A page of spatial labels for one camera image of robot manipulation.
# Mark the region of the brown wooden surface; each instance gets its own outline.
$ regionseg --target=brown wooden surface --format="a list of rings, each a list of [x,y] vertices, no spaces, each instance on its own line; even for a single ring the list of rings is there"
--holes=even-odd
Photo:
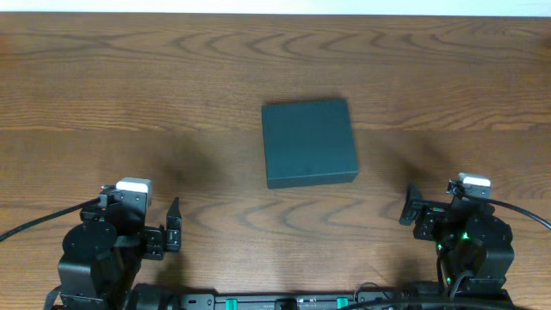
[[[0,232],[97,195],[181,197],[183,248],[136,282],[229,292],[436,279],[434,244],[398,224],[460,171],[551,218],[551,21],[268,15],[0,15]],[[354,183],[267,190],[260,107],[349,99]],[[551,307],[551,235],[499,209],[518,305]],[[0,308],[59,284],[69,214],[0,244]]]

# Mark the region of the box top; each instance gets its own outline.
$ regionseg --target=box top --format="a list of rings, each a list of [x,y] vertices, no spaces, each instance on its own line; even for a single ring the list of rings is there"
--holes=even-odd
[[[262,122],[269,180],[358,172],[345,100],[267,105]]]

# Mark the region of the dark green box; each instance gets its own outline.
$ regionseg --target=dark green box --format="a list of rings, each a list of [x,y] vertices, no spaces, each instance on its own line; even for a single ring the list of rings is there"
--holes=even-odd
[[[262,108],[269,189],[352,182],[356,148],[345,100]]]

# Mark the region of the green clip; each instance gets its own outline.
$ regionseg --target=green clip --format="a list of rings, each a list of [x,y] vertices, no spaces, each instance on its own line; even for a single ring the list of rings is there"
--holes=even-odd
[[[348,298],[339,297],[337,298],[337,309],[348,306]]]
[[[226,300],[226,310],[238,310],[238,300]]]

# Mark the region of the white wall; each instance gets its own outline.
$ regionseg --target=white wall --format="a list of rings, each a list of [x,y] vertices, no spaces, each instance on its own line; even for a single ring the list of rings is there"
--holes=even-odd
[[[0,11],[551,16],[551,0],[0,0]]]

